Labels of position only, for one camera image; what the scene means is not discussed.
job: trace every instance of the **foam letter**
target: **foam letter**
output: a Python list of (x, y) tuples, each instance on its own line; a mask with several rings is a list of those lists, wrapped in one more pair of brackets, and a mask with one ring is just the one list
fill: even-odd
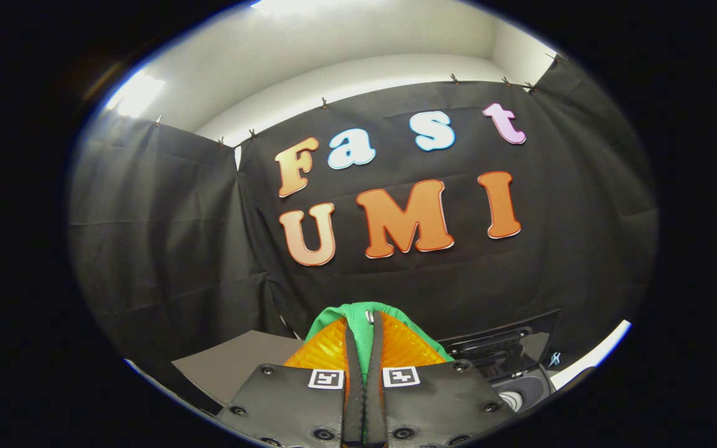
[(508, 186), (510, 181), (513, 181), (513, 177), (505, 171), (492, 171), (477, 178), (478, 184), (486, 188), (486, 195), (489, 196), (489, 209), (492, 212), (489, 238), (512, 237), (522, 229), (513, 215)]
[(416, 250), (430, 252), (452, 247), (454, 240), (444, 224), (442, 191), (444, 182), (440, 180), (417, 182), (411, 188), (405, 212), (386, 190), (369, 190), (356, 196), (356, 204), (364, 207), (367, 213), (370, 230), (370, 247), (365, 252), (367, 258), (386, 258), (395, 253), (395, 247), (387, 242), (387, 232), (400, 250), (407, 253), (418, 226)]
[(276, 162), (281, 168), (281, 189), (278, 195), (286, 198), (288, 195), (302, 190), (308, 184), (308, 179), (301, 178), (299, 170), (308, 173), (311, 170), (311, 153), (301, 151), (316, 151), (319, 142), (314, 137), (309, 137), (299, 144), (279, 152), (276, 155)]
[(449, 124), (450, 117), (443, 111), (418, 113), (409, 120), (409, 128), (421, 134), (413, 141), (422, 151), (451, 147), (456, 141), (456, 134)]
[(370, 147), (370, 135), (363, 129), (348, 129), (334, 136), (328, 145), (334, 150), (328, 156), (328, 166), (342, 170), (352, 164), (366, 165), (375, 158), (375, 150)]
[(317, 223), (317, 235), (319, 235), (319, 249), (312, 252), (306, 248), (304, 232), (301, 222), (304, 220), (304, 212), (293, 210), (279, 216), (278, 220), (284, 227), (284, 235), (287, 237), (287, 249), (293, 259), (304, 266), (322, 266), (334, 257), (336, 252), (336, 241), (334, 240), (334, 229), (330, 224), (330, 214), (334, 212), (334, 204), (325, 202), (311, 207), (309, 214)]
[(523, 144), (527, 138), (523, 131), (517, 131), (510, 124), (510, 119), (516, 118), (512, 111), (504, 110), (502, 106), (494, 103), (483, 110), (484, 116), (492, 117), (497, 131), (509, 144)]

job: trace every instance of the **white wall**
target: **white wall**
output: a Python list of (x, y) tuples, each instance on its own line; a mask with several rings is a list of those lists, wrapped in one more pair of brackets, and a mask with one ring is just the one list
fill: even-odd
[(424, 82), (458, 80), (498, 82), (506, 76), (490, 60), (449, 54), (396, 54), (351, 60), (318, 68), (273, 85), (219, 114), (196, 133), (210, 139), (224, 137), (229, 146), (297, 114), (382, 88)]
[(499, 18), (494, 40), (492, 60), (514, 84), (529, 82), (534, 85), (552, 64), (550, 56), (555, 56), (553, 49)]

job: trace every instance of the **white ceiling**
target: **white ceiling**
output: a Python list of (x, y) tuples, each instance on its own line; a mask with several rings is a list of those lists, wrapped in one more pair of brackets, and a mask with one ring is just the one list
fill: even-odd
[(244, 5), (214, 17), (145, 66), (167, 84), (141, 117), (162, 114), (163, 124), (196, 131), (271, 85), (334, 63), (391, 54), (492, 57), (495, 17), (458, 0), (333, 4), (273, 17)]

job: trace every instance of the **ceiling light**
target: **ceiling light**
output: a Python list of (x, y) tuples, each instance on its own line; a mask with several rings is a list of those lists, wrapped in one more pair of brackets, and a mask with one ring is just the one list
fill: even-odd
[(137, 117), (156, 99), (164, 85), (164, 80), (153, 79), (140, 70), (123, 83), (107, 102), (106, 107), (108, 110), (117, 107), (118, 113), (122, 116)]

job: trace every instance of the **pink letter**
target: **pink letter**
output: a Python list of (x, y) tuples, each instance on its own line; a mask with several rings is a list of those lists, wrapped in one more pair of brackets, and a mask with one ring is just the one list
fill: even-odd
[(527, 137), (523, 131), (517, 131), (510, 124), (510, 119), (516, 118), (512, 111), (504, 110), (502, 106), (494, 103), (483, 110), (484, 116), (492, 117), (498, 132), (509, 144), (523, 144)]

